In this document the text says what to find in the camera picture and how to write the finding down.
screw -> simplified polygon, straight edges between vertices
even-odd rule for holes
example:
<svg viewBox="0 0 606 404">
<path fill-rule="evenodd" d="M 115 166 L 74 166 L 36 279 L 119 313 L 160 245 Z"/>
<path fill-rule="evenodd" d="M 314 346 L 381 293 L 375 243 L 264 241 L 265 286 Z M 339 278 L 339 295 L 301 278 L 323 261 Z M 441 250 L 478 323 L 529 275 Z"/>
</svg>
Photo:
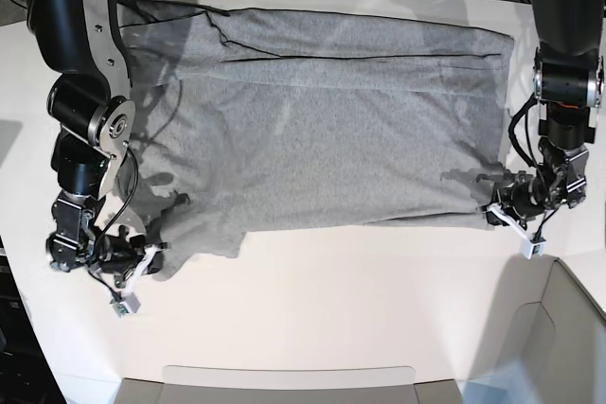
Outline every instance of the screw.
<svg viewBox="0 0 606 404">
<path fill-rule="evenodd" d="M 126 127 L 128 126 L 128 117 L 125 114 L 119 115 L 114 123 L 110 126 L 110 137 L 112 139 L 117 139 Z"/>
</svg>

gray cloth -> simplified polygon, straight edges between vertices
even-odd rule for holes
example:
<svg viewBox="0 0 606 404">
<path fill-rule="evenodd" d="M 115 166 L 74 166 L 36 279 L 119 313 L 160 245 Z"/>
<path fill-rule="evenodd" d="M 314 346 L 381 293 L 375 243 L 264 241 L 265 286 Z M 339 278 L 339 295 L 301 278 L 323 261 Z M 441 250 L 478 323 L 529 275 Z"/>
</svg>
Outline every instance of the gray cloth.
<svg viewBox="0 0 606 404">
<path fill-rule="evenodd" d="M 337 13 L 141 8 L 153 19 L 122 12 L 133 208 L 172 244 L 162 277 L 196 253 L 236 256 L 246 232 L 487 227 L 478 209 L 492 185 L 478 176 L 502 173 L 510 37 Z M 192 17 L 163 22 L 175 15 Z"/>
</svg>

robotic arm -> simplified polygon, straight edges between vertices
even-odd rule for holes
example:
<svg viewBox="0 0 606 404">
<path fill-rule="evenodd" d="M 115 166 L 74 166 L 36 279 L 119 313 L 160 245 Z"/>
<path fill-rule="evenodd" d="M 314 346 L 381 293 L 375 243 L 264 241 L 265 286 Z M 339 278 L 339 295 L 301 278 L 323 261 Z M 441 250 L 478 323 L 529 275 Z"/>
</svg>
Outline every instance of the robotic arm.
<svg viewBox="0 0 606 404">
<path fill-rule="evenodd" d="M 536 176 L 518 174 L 505 187 L 497 187 L 488 207 L 492 224 L 526 222 L 561 205 L 574 208 L 585 199 L 585 164 L 593 143 L 597 108 L 603 87 L 603 62 L 599 57 L 604 0 L 532 0 L 540 47 L 535 56 L 534 94 L 513 117 L 509 136 L 513 147 Z M 538 164 L 520 147 L 514 128 L 528 109 L 539 104 Z M 541 253 L 541 233 L 523 246 L 530 258 Z"/>
<path fill-rule="evenodd" d="M 488 221 L 509 224 L 523 233 L 526 222 L 554 213 L 562 204 L 573 208 L 585 198 L 584 168 L 594 141 L 595 110 L 603 91 L 598 56 L 604 0 L 532 0 L 540 47 L 535 59 L 534 96 L 514 116 L 512 144 L 537 175 L 519 173 L 495 187 L 487 207 Z M 85 267 L 102 281 L 111 273 L 117 292 L 108 286 L 118 312 L 136 310 L 127 282 L 153 272 L 153 255 L 163 245 L 146 245 L 142 236 L 126 240 L 107 235 L 114 217 L 96 226 L 106 195 L 122 163 L 130 158 L 129 136 L 135 107 L 129 100 L 130 70 L 116 19 L 116 0 L 27 0 L 27 24 L 36 35 L 46 64 L 62 73 L 48 96 L 48 113 L 62 126 L 52 167 L 62 191 L 53 204 L 57 230 L 47 241 L 52 265 L 69 272 Z M 539 104 L 537 163 L 515 138 L 515 125 Z M 526 255 L 540 253 L 540 236 L 529 241 Z"/>
<path fill-rule="evenodd" d="M 52 206 L 57 230 L 46 243 L 51 266 L 62 272 L 85 267 L 103 284 L 101 273 L 110 273 L 119 288 L 130 290 L 129 279 L 143 272 L 137 266 L 147 262 L 152 271 L 151 251 L 162 246 L 146 245 L 142 236 L 127 241 L 125 229 L 118 237 L 107 235 L 121 211 L 102 231 L 96 226 L 128 156 L 136 178 L 136 160 L 129 150 L 135 106 L 129 100 L 130 69 L 116 0 L 27 1 L 27 26 L 46 64 L 62 73 L 46 105 L 62 127 L 51 162 L 62 189 Z M 133 295 L 105 285 L 119 313 L 137 309 Z"/>
</svg>

gray fabric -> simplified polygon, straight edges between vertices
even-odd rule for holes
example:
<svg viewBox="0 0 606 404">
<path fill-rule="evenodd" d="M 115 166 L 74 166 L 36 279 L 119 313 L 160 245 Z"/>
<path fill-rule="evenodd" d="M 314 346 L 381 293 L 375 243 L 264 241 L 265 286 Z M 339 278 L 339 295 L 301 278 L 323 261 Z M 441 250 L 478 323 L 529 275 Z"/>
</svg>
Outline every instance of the gray fabric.
<svg viewBox="0 0 606 404">
<path fill-rule="evenodd" d="M 133 208 L 172 244 L 162 277 L 196 253 L 236 256 L 246 232 L 487 227 L 478 207 L 491 184 L 478 175 L 502 172 L 509 37 L 337 13 L 143 7 L 154 21 L 197 14 L 134 26 L 122 12 L 142 177 Z"/>
</svg>

white tabletop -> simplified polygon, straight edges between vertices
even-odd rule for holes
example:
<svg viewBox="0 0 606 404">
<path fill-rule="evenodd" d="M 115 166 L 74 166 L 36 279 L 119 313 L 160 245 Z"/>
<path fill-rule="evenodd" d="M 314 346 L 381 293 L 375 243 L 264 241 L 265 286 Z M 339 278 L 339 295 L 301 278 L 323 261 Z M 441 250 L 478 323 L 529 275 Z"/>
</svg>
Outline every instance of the white tabletop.
<svg viewBox="0 0 606 404">
<path fill-rule="evenodd" d="M 531 90 L 537 37 L 529 6 L 492 0 L 198 1 L 222 9 L 340 11 L 499 31 L 516 41 L 509 106 L 517 110 Z M 416 382 L 464 379 L 490 368 L 515 309 L 541 298 L 549 259 L 518 257 L 519 238 L 509 229 L 350 226 L 256 233 L 246 237 L 238 259 L 199 255 L 168 282 L 144 277 L 137 290 L 140 313 L 118 320 L 106 291 L 84 272 L 48 267 L 45 240 L 59 193 L 49 162 L 59 125 L 46 114 L 45 100 L 57 74 L 45 66 L 25 23 L 0 28 L 0 49 L 0 121 L 21 124 L 0 163 L 0 235 L 46 358 L 72 399 L 82 393 L 81 402 L 108 402 L 120 378 L 163 381 L 169 365 L 410 366 Z M 604 250 L 604 129 L 588 149 L 588 198 L 548 223 L 549 255 Z M 508 167 L 521 165 L 511 153 Z M 95 399 L 88 393 L 94 387 Z"/>
</svg>

